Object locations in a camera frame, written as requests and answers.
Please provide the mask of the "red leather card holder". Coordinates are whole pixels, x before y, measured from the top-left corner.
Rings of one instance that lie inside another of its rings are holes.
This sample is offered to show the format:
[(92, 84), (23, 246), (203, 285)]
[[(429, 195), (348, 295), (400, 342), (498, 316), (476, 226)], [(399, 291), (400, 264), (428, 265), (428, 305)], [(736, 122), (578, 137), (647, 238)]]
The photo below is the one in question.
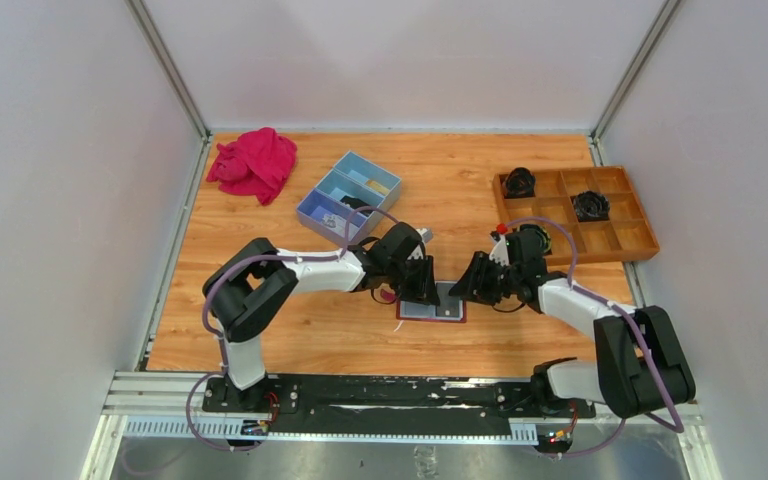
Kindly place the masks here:
[(464, 316), (460, 322), (443, 321), (435, 316), (435, 307), (433, 305), (422, 305), (417, 303), (406, 302), (403, 300), (396, 301), (397, 297), (392, 291), (381, 289), (376, 293), (376, 299), (383, 301), (385, 304), (393, 304), (396, 307), (396, 319), (400, 322), (403, 321), (416, 321), (416, 322), (445, 322), (445, 323), (464, 323), (466, 321), (466, 306), (463, 302)]

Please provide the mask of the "dark card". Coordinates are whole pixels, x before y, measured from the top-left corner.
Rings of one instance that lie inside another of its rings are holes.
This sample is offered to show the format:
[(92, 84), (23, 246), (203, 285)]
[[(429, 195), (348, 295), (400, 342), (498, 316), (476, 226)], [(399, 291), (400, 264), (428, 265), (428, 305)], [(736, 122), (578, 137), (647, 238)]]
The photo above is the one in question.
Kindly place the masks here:
[(435, 316), (443, 321), (460, 322), (463, 320), (463, 302), (459, 297), (452, 296), (450, 290), (455, 285), (452, 281), (436, 283), (440, 304), (435, 307)]

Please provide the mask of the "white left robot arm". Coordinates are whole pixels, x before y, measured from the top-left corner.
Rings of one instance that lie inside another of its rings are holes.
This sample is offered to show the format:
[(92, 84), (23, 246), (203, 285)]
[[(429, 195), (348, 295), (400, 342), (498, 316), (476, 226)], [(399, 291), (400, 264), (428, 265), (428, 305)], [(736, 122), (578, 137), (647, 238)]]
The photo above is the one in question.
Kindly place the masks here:
[(426, 249), (431, 238), (428, 228), (398, 222), (381, 237), (326, 252), (294, 252), (266, 238), (252, 240), (202, 287), (202, 321), (219, 340), (222, 375), (240, 391), (265, 378), (261, 335), (294, 295), (385, 286), (399, 300), (438, 305)]

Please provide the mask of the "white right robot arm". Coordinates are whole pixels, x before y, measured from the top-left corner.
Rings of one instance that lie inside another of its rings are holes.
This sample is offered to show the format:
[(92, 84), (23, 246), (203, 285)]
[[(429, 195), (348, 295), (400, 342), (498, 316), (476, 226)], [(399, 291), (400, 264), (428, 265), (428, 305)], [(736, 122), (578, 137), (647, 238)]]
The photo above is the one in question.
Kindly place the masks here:
[(494, 233), (490, 252), (474, 253), (453, 297), (495, 307), (516, 298), (522, 306), (565, 322), (594, 342), (593, 362), (574, 357), (535, 367), (530, 379), (534, 404), (555, 407), (564, 400), (607, 406), (620, 418), (654, 417), (696, 396), (696, 384), (667, 311), (609, 300), (551, 271), (545, 259), (551, 239), (538, 225)]

